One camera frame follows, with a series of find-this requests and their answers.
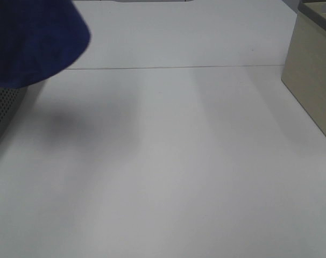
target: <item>blue cloth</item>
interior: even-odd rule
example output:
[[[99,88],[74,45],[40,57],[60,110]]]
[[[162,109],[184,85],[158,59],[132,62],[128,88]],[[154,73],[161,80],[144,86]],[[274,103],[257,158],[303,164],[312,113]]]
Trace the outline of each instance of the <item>blue cloth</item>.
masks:
[[[21,88],[57,74],[89,40],[71,0],[0,0],[0,87]]]

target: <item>perforated mesh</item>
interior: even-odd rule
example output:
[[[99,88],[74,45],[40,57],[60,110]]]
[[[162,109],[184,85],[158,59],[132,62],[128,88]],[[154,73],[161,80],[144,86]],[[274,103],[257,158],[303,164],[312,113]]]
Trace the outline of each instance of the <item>perforated mesh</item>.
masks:
[[[18,89],[0,89],[0,123],[18,96]]]

